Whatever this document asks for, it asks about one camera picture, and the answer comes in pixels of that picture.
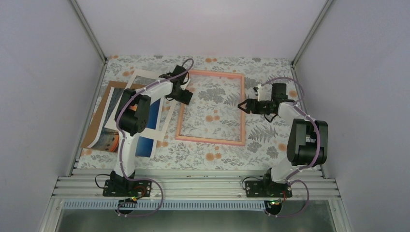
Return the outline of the white mat board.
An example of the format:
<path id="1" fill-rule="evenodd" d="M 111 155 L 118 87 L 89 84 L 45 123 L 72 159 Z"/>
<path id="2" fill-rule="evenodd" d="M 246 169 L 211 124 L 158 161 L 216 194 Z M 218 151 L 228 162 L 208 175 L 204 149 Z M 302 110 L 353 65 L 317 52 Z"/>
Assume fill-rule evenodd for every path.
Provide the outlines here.
<path id="1" fill-rule="evenodd" d="M 139 78 L 145 78 L 147 79 L 147 83 L 150 84 L 154 80 L 158 79 L 159 74 L 151 71 L 145 71 L 141 69 L 135 69 L 133 71 L 133 74 L 131 75 L 128 83 L 126 84 L 126 88 L 132 88 L 132 89 L 139 89 L 143 88 L 145 84 L 135 84 L 134 80 L 139 77 Z M 114 96 L 113 91 L 115 87 L 112 86 L 110 89 L 110 105 L 114 106 L 114 109 L 111 113 L 107 113 L 106 115 L 108 116 L 107 122 L 104 123 L 104 127 L 107 129 L 111 129 L 114 131 L 118 131 L 116 122 L 115 122 L 115 115 L 118 110 L 119 106 L 119 101 L 122 97 L 124 87 L 120 86 L 118 87 L 119 93 L 117 97 Z M 154 127 L 147 126 L 147 128 L 144 129 L 142 132 L 141 136 L 148 138 L 148 139 L 153 139 L 153 140 L 158 140 L 158 141 L 163 141 L 167 128 L 169 126 L 173 111 L 176 107 L 176 102 L 169 103 L 167 104 L 170 109 L 166 110 L 163 109 L 163 105 L 166 104 L 166 99 L 165 97 L 162 97 L 161 99 L 158 100 L 158 110 L 153 110 L 151 109 L 150 112 L 154 114 L 154 119 L 156 120 L 156 125 Z"/>

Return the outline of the clear acrylic sheet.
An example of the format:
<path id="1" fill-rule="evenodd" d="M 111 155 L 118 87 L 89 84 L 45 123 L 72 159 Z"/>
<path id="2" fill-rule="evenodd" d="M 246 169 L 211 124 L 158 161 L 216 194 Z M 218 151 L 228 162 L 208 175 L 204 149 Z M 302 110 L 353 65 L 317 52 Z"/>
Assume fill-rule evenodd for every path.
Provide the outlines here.
<path id="1" fill-rule="evenodd" d="M 188 105 L 181 105 L 178 140 L 223 145 L 245 144 L 245 113 L 237 106 L 245 98 L 245 77 L 239 73 L 193 70 Z"/>

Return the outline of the sunset landscape photo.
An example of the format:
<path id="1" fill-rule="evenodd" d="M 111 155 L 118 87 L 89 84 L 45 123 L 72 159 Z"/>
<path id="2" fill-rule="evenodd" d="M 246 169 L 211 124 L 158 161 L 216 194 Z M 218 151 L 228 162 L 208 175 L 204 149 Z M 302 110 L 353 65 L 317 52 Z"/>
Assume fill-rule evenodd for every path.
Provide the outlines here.
<path id="1" fill-rule="evenodd" d="M 109 81 L 100 104 L 87 129 L 81 147 L 91 150 L 117 153 L 120 137 L 116 127 L 115 115 L 118 101 L 121 98 L 125 82 Z M 152 157 L 155 148 L 152 146 L 160 138 L 160 117 L 163 99 L 157 100 L 150 108 L 149 121 L 141 133 L 139 145 L 148 148 L 137 148 L 136 156 Z"/>

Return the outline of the brown cardboard backing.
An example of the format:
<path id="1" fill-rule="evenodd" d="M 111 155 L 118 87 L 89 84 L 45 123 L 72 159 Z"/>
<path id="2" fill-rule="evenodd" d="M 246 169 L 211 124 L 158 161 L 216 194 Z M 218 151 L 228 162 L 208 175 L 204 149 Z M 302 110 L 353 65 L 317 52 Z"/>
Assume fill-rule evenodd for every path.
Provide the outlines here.
<path id="1" fill-rule="evenodd" d="M 110 115 L 126 88 L 125 82 L 110 81 L 100 104 L 94 113 L 81 147 L 116 153 L 119 146 L 119 134 L 116 129 L 106 128 Z"/>

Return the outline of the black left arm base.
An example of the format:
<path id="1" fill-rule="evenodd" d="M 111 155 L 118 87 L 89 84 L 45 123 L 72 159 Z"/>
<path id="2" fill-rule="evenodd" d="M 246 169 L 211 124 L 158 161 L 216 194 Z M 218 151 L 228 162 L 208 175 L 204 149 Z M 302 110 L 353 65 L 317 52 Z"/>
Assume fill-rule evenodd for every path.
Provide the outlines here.
<path id="1" fill-rule="evenodd" d="M 104 197 L 149 197 L 152 181 L 106 180 L 102 195 Z"/>

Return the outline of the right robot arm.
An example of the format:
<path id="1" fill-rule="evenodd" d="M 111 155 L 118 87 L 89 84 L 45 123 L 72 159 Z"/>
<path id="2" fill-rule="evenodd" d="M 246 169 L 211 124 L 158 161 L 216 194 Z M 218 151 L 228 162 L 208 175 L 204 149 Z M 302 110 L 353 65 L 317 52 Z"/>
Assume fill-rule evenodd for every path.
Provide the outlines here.
<path id="1" fill-rule="evenodd" d="M 315 120 L 296 101 L 289 99 L 285 83 L 272 84 L 269 100 L 246 99 L 237 107 L 247 114 L 263 115 L 268 122 L 278 117 L 291 127 L 286 158 L 268 170 L 270 179 L 262 183 L 266 196 L 275 196 L 280 191 L 280 183 L 287 183 L 304 169 L 325 163 L 328 124 Z"/>

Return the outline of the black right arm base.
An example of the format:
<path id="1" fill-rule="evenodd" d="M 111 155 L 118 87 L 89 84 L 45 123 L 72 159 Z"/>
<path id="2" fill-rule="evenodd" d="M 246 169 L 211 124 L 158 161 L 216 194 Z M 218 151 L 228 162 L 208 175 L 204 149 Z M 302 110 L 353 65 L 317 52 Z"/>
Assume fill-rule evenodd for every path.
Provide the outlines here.
<path id="1" fill-rule="evenodd" d="M 248 198 L 290 198 L 293 196 L 292 188 L 286 183 L 246 180 L 244 187 Z"/>

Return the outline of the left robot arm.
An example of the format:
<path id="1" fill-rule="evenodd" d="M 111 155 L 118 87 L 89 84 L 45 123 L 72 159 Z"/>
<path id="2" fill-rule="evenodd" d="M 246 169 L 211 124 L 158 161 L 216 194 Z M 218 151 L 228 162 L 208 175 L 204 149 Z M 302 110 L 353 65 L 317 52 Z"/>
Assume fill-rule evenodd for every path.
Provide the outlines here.
<path id="1" fill-rule="evenodd" d="M 151 105 L 162 98 L 188 105 L 193 93 L 182 86 L 187 83 L 189 70 L 177 65 L 172 72 L 160 75 L 158 80 L 143 88 L 123 91 L 115 115 L 120 144 L 113 169 L 115 175 L 120 177 L 115 189 L 121 195 L 127 196 L 134 191 L 136 146 L 140 134 L 147 128 Z"/>

